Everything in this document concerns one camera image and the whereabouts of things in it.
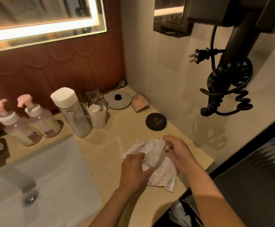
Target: countertop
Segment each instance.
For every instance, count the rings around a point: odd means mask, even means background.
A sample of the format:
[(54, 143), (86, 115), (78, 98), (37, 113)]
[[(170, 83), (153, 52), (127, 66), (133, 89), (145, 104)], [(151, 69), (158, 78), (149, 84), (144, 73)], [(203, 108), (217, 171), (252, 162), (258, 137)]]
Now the countertop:
[[(131, 96), (136, 93), (130, 87), (124, 87), (122, 91)], [(182, 138), (191, 149), (200, 165), (207, 169), (213, 159), (168, 121), (167, 127), (162, 131), (152, 131), (147, 128), (145, 120), (148, 114), (157, 112), (151, 106), (136, 113), (131, 106), (123, 110), (108, 110), (107, 124), (101, 129), (92, 129), (84, 138), (75, 136), (79, 149), (86, 161), (86, 165), (97, 186), (103, 205), (108, 201), (113, 191), (118, 187), (121, 174), (121, 155), (135, 144), (136, 139), (149, 141), (166, 134), (172, 134)], [(62, 114), (55, 115), (56, 119), (64, 122), (63, 129), (56, 137), (45, 137), (36, 145), (25, 147), (16, 142), (10, 136), (4, 136), (9, 154), (0, 156), (0, 166), (11, 163), (23, 156), (36, 151), (45, 145), (72, 133), (70, 126), (65, 122)], [(163, 187), (145, 186), (129, 201), (122, 215), (119, 226), (151, 227), (164, 212), (169, 209), (188, 187), (184, 180), (177, 176), (173, 192)], [(87, 227), (94, 219), (95, 214), (88, 217), (79, 227)]]

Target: white ceramic sink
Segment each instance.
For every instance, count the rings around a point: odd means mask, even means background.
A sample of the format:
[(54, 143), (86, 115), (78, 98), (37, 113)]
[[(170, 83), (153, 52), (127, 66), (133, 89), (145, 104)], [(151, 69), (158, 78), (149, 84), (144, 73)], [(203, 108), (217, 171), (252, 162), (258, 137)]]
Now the white ceramic sink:
[(0, 227), (74, 227), (101, 206), (73, 136), (0, 168)]

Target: crumpled white tissue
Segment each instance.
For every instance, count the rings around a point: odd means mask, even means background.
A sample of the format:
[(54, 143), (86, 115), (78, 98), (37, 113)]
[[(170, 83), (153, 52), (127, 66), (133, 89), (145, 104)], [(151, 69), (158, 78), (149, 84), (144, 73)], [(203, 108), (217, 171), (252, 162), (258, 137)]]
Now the crumpled white tissue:
[(161, 140), (158, 140), (152, 139), (150, 142), (140, 142), (137, 140), (135, 145), (122, 155), (122, 159), (125, 159), (128, 154), (135, 155), (144, 152), (146, 157), (143, 163), (143, 171), (150, 168), (146, 162), (156, 169), (145, 183), (149, 186), (163, 186), (167, 191), (172, 192), (177, 172), (173, 162), (165, 153), (170, 146), (168, 144), (162, 145)]

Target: sink drain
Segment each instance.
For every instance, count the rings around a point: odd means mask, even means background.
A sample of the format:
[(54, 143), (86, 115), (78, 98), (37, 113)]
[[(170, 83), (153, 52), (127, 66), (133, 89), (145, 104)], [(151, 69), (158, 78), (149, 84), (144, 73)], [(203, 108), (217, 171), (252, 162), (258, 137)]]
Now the sink drain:
[(30, 191), (29, 194), (24, 198), (24, 206), (32, 205), (38, 198), (39, 192), (36, 190)]

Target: led light strip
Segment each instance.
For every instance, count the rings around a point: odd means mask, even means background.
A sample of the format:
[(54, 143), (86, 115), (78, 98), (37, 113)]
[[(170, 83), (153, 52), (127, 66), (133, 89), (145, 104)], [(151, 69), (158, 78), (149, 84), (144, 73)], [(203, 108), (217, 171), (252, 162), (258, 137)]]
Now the led light strip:
[(154, 11), (154, 16), (164, 16), (164, 15), (170, 15), (170, 14), (179, 14), (184, 11), (184, 7), (173, 7), (173, 8), (165, 8), (165, 9), (156, 9)]
[(0, 29), (0, 41), (99, 25), (95, 0), (88, 0), (92, 18)]

